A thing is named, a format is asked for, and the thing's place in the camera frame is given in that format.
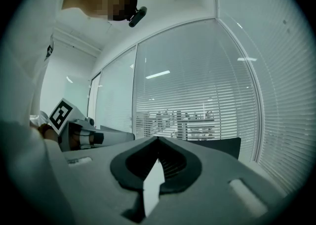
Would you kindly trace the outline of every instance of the horizontal blinds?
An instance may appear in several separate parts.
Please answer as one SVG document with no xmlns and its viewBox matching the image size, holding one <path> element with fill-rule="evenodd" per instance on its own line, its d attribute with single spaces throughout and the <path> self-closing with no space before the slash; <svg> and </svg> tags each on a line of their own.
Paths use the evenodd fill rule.
<svg viewBox="0 0 316 225">
<path fill-rule="evenodd" d="M 316 157 L 315 37 L 294 0 L 219 1 L 221 20 L 255 60 L 264 108 L 259 164 L 291 192 Z"/>
<path fill-rule="evenodd" d="M 102 70 L 97 96 L 97 126 L 132 132 L 135 57 L 134 47 Z"/>
<path fill-rule="evenodd" d="M 183 25 L 139 44 L 136 138 L 241 137 L 240 158 L 249 161 L 258 140 L 258 103 L 245 62 L 238 58 L 215 20 Z"/>
</svg>

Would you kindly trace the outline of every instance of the dark hair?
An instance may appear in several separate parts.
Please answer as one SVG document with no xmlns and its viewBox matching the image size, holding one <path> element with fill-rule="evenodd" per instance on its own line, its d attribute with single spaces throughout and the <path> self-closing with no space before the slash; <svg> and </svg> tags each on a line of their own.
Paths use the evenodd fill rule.
<svg viewBox="0 0 316 225">
<path fill-rule="evenodd" d="M 114 15 L 112 18 L 114 21 L 129 20 L 137 10 L 137 0 L 128 0 L 128 3 L 124 4 L 124 10 L 119 11 L 119 15 Z"/>
</svg>

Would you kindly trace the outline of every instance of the glass wall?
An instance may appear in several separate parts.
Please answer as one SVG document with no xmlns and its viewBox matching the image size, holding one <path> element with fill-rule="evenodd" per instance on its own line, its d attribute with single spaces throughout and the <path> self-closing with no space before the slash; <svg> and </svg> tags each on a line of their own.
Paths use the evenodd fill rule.
<svg viewBox="0 0 316 225">
<path fill-rule="evenodd" d="M 136 48 L 132 48 L 101 73 L 97 105 L 96 126 L 106 126 L 132 132 L 132 94 Z"/>
<path fill-rule="evenodd" d="M 186 24 L 138 45 L 133 93 L 136 138 L 241 137 L 240 160 L 258 140 L 258 103 L 234 42 L 215 21 Z"/>
</svg>

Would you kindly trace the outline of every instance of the white shirt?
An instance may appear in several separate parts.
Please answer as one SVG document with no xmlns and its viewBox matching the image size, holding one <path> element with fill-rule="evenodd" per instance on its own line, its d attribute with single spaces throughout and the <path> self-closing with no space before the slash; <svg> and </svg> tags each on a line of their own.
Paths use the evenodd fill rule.
<svg viewBox="0 0 316 225">
<path fill-rule="evenodd" d="M 0 42 L 0 120 L 39 114 L 47 48 L 64 0 L 23 0 Z"/>
</svg>

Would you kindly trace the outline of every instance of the ceiling light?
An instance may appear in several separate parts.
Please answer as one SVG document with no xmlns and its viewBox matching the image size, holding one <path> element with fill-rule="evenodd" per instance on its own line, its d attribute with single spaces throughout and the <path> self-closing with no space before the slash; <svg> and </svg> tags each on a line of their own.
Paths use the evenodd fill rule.
<svg viewBox="0 0 316 225">
<path fill-rule="evenodd" d="M 238 61 L 246 61 L 246 60 L 248 60 L 248 61 L 254 61 L 254 62 L 257 61 L 256 58 L 251 58 L 251 57 L 245 57 L 245 58 L 239 57 L 237 60 Z"/>
<path fill-rule="evenodd" d="M 68 78 L 68 76 L 66 77 L 66 79 L 70 82 L 70 83 L 73 83 L 70 78 Z"/>
<path fill-rule="evenodd" d="M 150 75 L 150 76 L 146 77 L 146 79 L 150 79 L 150 78 L 153 78 L 153 77 L 158 77 L 158 76 L 165 75 L 165 74 L 168 74 L 168 73 L 170 73 L 170 71 L 165 71 L 165 72 L 162 72 L 162 73 L 157 73 L 157 74 Z"/>
</svg>

